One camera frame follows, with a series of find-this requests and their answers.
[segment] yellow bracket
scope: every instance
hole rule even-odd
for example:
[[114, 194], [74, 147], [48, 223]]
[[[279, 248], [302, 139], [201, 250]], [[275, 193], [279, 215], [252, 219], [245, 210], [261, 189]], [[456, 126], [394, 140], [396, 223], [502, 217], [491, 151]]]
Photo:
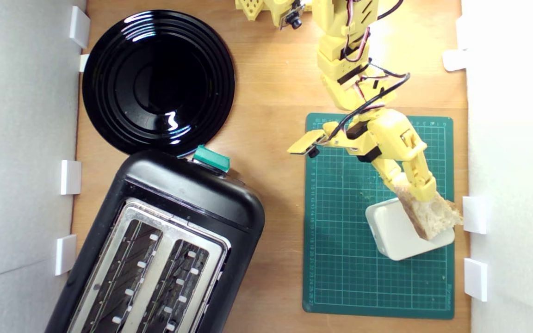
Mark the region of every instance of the yellow bracket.
[[[242, 10], [249, 21], [256, 21], [256, 17], [262, 11], [270, 11], [273, 17], [273, 25], [279, 27], [281, 16], [286, 13], [293, 0], [235, 0], [236, 9]], [[303, 1], [304, 12], [311, 11], [311, 0]]]

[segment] wire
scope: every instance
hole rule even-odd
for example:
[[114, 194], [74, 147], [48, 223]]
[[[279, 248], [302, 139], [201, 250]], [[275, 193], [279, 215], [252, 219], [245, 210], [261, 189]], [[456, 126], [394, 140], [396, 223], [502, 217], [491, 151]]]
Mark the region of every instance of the wire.
[[400, 7], [400, 5], [402, 4], [402, 2], [404, 2], [404, 0], [398, 0], [398, 2], [396, 2], [396, 4], [388, 9], [387, 12], [381, 14], [378, 16], [378, 19], [383, 19], [384, 17], [387, 17], [388, 15], [390, 15], [391, 13], [393, 13], [396, 9], [398, 9], [398, 7]]
[[361, 56], [363, 55], [363, 51], [366, 49], [365, 46], [366, 46], [369, 36], [370, 36], [370, 28], [367, 27], [366, 32], [363, 34], [363, 38], [361, 39], [361, 43], [359, 44], [359, 48], [358, 48], [359, 53], [357, 53], [356, 57], [351, 59], [347, 55], [347, 47], [349, 47], [349, 38], [350, 38], [349, 35], [347, 35], [347, 42], [345, 43], [345, 48], [342, 49], [342, 55], [345, 57], [345, 59], [347, 59], [347, 61], [357, 62], [361, 60]]
[[334, 138], [335, 135], [337, 135], [339, 133], [339, 130], [343, 129], [343, 127], [345, 127], [345, 124], [347, 124], [347, 122], [349, 120], [351, 120], [354, 116], [369, 111], [370, 108], [368, 108], [368, 107], [370, 107], [375, 101], [377, 101], [378, 99], [381, 99], [383, 96], [386, 96], [387, 94], [391, 93], [392, 91], [398, 89], [398, 87], [400, 87], [402, 84], [404, 84], [405, 82], [407, 82], [410, 79], [410, 73], [394, 74], [394, 73], [390, 72], [389, 70], [385, 70], [385, 69], [382, 69], [382, 70], [385, 73], [387, 73], [387, 74], [389, 74], [391, 76], [397, 77], [397, 78], [401, 78], [402, 80], [396, 82], [394, 85], [392, 85], [388, 89], [384, 89], [384, 90], [379, 91], [379, 93], [376, 96], [372, 97], [372, 99], [370, 99], [369, 101], [366, 101], [364, 104], [362, 104], [362, 106], [360, 106], [357, 109], [355, 109], [355, 111], [347, 114], [339, 122], [339, 124], [335, 127], [335, 129], [332, 131], [332, 133], [330, 133], [330, 135], [328, 136], [328, 140], [327, 141], [332, 140], [332, 138]]

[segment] white clip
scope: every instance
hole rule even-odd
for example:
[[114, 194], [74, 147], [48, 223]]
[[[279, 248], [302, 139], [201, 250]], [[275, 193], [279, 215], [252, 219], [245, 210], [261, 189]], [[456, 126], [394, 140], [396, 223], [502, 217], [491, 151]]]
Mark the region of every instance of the white clip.
[[71, 9], [71, 24], [69, 26], [69, 38], [82, 49], [87, 48], [89, 40], [90, 19], [81, 11], [80, 7], [73, 6]]
[[80, 73], [83, 73], [83, 71], [85, 70], [85, 64], [87, 63], [87, 59], [89, 59], [89, 53], [80, 56]]
[[461, 70], [468, 66], [466, 50], [470, 44], [470, 29], [465, 16], [460, 16], [455, 21], [455, 33], [458, 44], [457, 50], [445, 50], [442, 54], [444, 68], [448, 72]]
[[77, 252], [77, 239], [75, 234], [57, 238], [57, 254], [55, 257], [56, 276], [68, 272], [74, 266]]
[[470, 258], [464, 259], [464, 292], [482, 301], [487, 301], [488, 266]]
[[76, 160], [61, 161], [61, 195], [80, 194], [81, 162]]
[[487, 233], [487, 203], [480, 197], [463, 197], [464, 230], [476, 234]]

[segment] green cutting mat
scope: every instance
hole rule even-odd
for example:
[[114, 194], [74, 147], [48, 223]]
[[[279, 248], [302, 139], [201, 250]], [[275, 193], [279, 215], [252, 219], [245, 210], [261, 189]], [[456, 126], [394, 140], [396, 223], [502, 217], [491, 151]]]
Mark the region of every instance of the green cutting mat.
[[[307, 130], [342, 114], [311, 113]], [[438, 192], [453, 200], [453, 122], [409, 117]], [[376, 170], [344, 149], [323, 147], [305, 164], [303, 308], [327, 314], [453, 318], [453, 244], [402, 261], [377, 250], [365, 217], [394, 198]]]

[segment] black plate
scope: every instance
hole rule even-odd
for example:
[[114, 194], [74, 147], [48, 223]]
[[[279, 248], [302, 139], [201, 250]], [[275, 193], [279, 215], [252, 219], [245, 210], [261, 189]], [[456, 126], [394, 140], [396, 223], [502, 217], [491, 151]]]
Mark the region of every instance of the black plate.
[[155, 10], [123, 19], [98, 40], [82, 91], [93, 126], [115, 148], [182, 156], [219, 131], [234, 86], [228, 49], [211, 27]]

